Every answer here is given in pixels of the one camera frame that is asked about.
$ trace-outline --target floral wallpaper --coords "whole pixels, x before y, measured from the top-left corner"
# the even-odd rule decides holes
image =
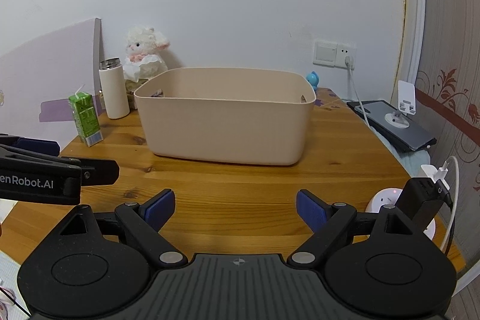
[[[480,0],[426,0],[425,6],[414,120],[438,140],[429,149],[432,164],[450,155],[459,160],[455,240],[469,265],[480,259]]]

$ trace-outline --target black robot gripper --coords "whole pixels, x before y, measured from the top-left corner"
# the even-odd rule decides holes
[[[78,205],[82,186],[113,185],[114,160],[58,157],[55,141],[0,133],[0,198]]]
[[[114,212],[74,207],[18,273],[33,319],[441,319],[455,269],[398,208],[377,214],[307,190],[297,212],[313,235],[281,255],[195,254],[158,234],[166,189]],[[118,236],[118,243],[103,235]],[[370,235],[352,243],[356,235]]]

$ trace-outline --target white thermos bottle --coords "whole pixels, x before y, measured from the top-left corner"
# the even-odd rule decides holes
[[[102,60],[99,72],[107,116],[112,120],[125,117],[130,108],[120,59],[116,57]]]

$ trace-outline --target blue toy figure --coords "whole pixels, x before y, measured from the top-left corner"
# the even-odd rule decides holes
[[[308,74],[305,77],[305,79],[307,80],[308,83],[311,84],[311,86],[313,87],[313,90],[316,92],[318,82],[320,82],[320,78],[318,77],[317,73],[315,71],[312,71],[310,74]]]

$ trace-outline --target green juice box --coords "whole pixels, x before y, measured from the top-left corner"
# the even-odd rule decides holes
[[[78,92],[68,97],[80,139],[88,146],[103,140],[92,95]]]

